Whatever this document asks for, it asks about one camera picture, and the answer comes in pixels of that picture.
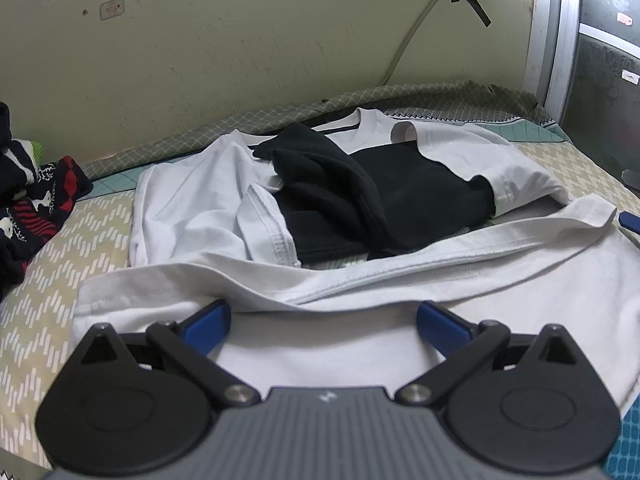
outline blue gripper pad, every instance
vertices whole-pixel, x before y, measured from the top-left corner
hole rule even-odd
[[[472,339],[471,332],[458,323],[457,318],[455,314],[444,314],[431,301],[423,301],[418,307],[415,325],[424,342],[448,357]]]
[[[207,355],[231,329],[231,310],[224,301],[215,301],[184,322],[182,340],[199,354]]]
[[[623,228],[640,235],[640,218],[636,215],[623,211],[618,215],[618,221]]]

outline electrical wire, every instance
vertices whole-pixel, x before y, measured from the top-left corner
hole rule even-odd
[[[402,43],[400,43],[400,46],[398,47],[398,50],[396,50],[396,54],[394,58],[391,60],[391,63],[389,63],[389,67],[386,69],[385,75],[381,79],[380,84],[378,86],[384,86],[389,82],[389,80],[391,79],[391,76],[396,71],[396,67],[398,66],[398,63],[400,63],[402,54],[404,54],[404,51],[409,46],[409,43],[414,38],[415,33],[418,31],[418,29],[422,25],[422,22],[424,21],[424,19],[433,10],[433,7],[435,7],[437,3],[438,3],[438,0],[429,0],[429,3],[427,3],[427,6],[424,7],[424,10],[420,13],[420,16],[418,16],[418,19],[415,20],[414,24],[411,26],[411,28],[405,35],[404,40],[402,40]]]

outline pile of clothes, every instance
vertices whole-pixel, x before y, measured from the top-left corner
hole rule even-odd
[[[431,300],[521,333],[565,325],[623,406],[640,390],[640,254],[615,215],[478,124],[359,108],[235,130],[140,175],[131,266],[81,285],[71,344],[223,298],[232,330],[210,357],[264,396],[394,392],[440,360],[415,329]]]
[[[92,187],[70,156],[39,166],[34,144],[12,139],[9,108],[0,102],[0,298]]]

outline white t-shirt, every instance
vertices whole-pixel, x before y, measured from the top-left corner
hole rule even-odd
[[[235,314],[232,331],[212,357],[263,394],[275,385],[364,384],[392,393],[438,360],[414,326],[415,307],[432,300],[518,332],[565,324],[623,405],[640,373],[640,284],[629,279],[640,275],[640,254],[612,227],[615,208],[595,195],[573,199],[552,174],[474,124],[397,121],[358,110],[317,129],[356,124],[328,137],[347,153],[416,140],[425,157],[457,176],[484,176],[498,219],[520,219],[412,254],[303,269],[272,196],[282,183],[248,147],[265,137],[235,130],[197,155],[141,175],[133,267],[81,287],[75,341],[94,322],[141,331],[225,298]],[[565,206],[518,215],[544,197]]]

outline gray gripper base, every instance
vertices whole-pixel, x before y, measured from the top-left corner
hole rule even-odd
[[[266,402],[227,410],[194,451],[135,480],[527,479],[460,450],[425,408],[382,388],[274,388]],[[548,480],[560,477],[545,477]],[[598,468],[562,477],[605,480]],[[47,480],[87,480],[56,470]]]
[[[9,480],[40,480],[48,472],[47,469],[0,448],[0,479],[4,474]]]

